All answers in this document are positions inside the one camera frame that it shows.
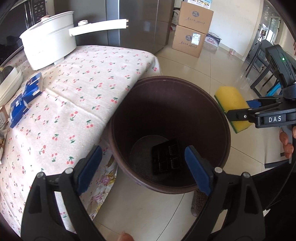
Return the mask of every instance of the trash can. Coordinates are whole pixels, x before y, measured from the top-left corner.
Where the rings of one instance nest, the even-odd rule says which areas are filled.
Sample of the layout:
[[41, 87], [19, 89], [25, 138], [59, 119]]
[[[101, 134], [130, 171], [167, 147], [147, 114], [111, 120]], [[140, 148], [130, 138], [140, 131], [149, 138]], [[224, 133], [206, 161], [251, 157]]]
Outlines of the trash can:
[[[108, 135], [119, 167], [138, 184], [167, 194], [197, 189], [184, 159], [187, 146], [213, 167], [223, 167], [231, 142], [217, 102], [198, 86], [169, 76], [139, 80], [112, 116]], [[172, 139], [179, 146], [181, 168], [156, 175], [152, 147]]]

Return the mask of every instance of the floral fabric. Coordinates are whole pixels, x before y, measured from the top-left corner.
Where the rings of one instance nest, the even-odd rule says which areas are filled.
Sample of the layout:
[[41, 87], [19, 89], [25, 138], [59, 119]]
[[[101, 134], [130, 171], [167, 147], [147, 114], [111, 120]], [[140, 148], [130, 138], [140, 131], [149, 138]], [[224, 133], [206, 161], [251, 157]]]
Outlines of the floral fabric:
[[[138, 79], [160, 74], [157, 58], [141, 50], [79, 46], [60, 64], [38, 71], [31, 69], [23, 51], [7, 65], [16, 66], [24, 76], [24, 83], [6, 105], [7, 111], [32, 76], [41, 72], [44, 83], [43, 93], [30, 103], [29, 111], [8, 129], [0, 164], [1, 214], [20, 234], [22, 212], [36, 174], [53, 175], [74, 167], [99, 144], [102, 162], [80, 197], [94, 218], [117, 170], [103, 130]], [[65, 227], [74, 231], [60, 193], [56, 197]]]

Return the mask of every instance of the silver bolt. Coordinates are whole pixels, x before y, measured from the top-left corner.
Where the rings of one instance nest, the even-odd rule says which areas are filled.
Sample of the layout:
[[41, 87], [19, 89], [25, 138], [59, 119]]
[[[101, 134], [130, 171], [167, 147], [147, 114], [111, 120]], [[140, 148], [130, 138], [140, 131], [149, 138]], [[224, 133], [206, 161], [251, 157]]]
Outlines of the silver bolt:
[[243, 173], [243, 176], [244, 176], [245, 178], [249, 178], [251, 175], [250, 175], [249, 173], [247, 173], [247, 172], [244, 172], [244, 173]]
[[71, 174], [73, 172], [73, 168], [69, 167], [65, 170], [66, 174]]
[[38, 178], [43, 177], [43, 172], [38, 172], [38, 173], [37, 173], [37, 177], [38, 177]]
[[222, 173], [222, 171], [223, 171], [221, 167], [215, 167], [214, 170], [216, 173]]

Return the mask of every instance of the pot handle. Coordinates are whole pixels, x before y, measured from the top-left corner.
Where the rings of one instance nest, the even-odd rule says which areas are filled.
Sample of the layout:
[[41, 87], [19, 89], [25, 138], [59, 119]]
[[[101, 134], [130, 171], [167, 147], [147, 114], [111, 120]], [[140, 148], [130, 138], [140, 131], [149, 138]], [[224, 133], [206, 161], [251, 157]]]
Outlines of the pot handle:
[[111, 29], [123, 29], [127, 28], [127, 19], [108, 20], [96, 23], [84, 24], [78, 27], [69, 29], [70, 36], [76, 36], [80, 34], [86, 34], [96, 31], [111, 30]]

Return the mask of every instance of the yellow sponge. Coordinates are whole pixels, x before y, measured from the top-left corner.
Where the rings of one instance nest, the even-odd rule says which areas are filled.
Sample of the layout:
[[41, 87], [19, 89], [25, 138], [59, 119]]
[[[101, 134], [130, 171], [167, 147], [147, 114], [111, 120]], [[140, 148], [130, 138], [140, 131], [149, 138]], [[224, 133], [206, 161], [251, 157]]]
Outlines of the yellow sponge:
[[[224, 113], [227, 113], [229, 110], [249, 108], [248, 103], [235, 87], [221, 86], [217, 90], [215, 98]], [[248, 122], [247, 120], [230, 121], [230, 124], [235, 133], [239, 133], [252, 125], [252, 123]]]

